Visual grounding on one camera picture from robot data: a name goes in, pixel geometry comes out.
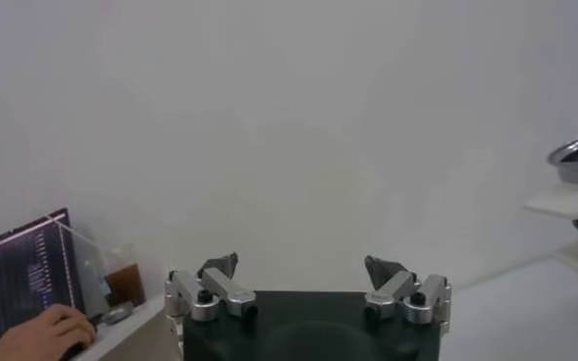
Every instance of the metal bracket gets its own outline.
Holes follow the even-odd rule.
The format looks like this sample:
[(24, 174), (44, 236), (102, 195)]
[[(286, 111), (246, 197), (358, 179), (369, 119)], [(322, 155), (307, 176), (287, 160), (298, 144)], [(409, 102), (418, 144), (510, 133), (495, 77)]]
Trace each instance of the metal bracket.
[(218, 269), (203, 270), (201, 284), (226, 302), (228, 313), (231, 315), (250, 319), (258, 314), (256, 293), (239, 287)]
[(449, 331), (452, 285), (443, 276), (430, 275), (426, 281), (403, 300), (404, 318), (414, 325), (439, 323), (442, 335)]
[(365, 294), (366, 312), (369, 312), (371, 316), (368, 317), (372, 319), (370, 321), (392, 317), (398, 302), (417, 289), (415, 282), (415, 276), (412, 273), (400, 271), (378, 290)]
[(171, 309), (171, 316), (189, 313), (190, 318), (198, 322), (213, 321), (218, 317), (219, 298), (204, 289), (197, 282), (196, 276), (187, 271), (170, 273), (169, 282), (165, 287), (165, 296), (168, 301), (167, 306)]

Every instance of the small device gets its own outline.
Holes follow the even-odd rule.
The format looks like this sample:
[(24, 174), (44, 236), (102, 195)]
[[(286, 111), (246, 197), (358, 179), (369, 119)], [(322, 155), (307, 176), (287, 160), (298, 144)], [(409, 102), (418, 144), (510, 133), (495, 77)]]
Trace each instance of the small device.
[(232, 281), (237, 256), (196, 274), (172, 271), (165, 311), (186, 361), (437, 361), (449, 331), (451, 285), (401, 264), (365, 266), (376, 290), (250, 290)]
[(84, 312), (66, 209), (0, 235), (0, 337), (60, 303)]

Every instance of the monitor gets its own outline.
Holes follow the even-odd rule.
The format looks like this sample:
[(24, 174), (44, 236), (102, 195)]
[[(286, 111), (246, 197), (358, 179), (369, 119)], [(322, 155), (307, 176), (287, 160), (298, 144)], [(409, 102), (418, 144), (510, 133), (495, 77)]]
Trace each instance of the monitor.
[(85, 311), (68, 211), (49, 217), (0, 235), (0, 337), (56, 303)]

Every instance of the hand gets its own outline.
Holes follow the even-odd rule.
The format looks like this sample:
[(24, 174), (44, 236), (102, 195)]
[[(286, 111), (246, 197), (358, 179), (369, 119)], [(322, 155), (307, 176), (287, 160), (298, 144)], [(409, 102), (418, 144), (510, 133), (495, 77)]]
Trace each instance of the hand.
[(54, 305), (9, 329), (0, 339), (0, 361), (58, 361), (77, 343), (90, 346), (96, 332), (80, 311)]

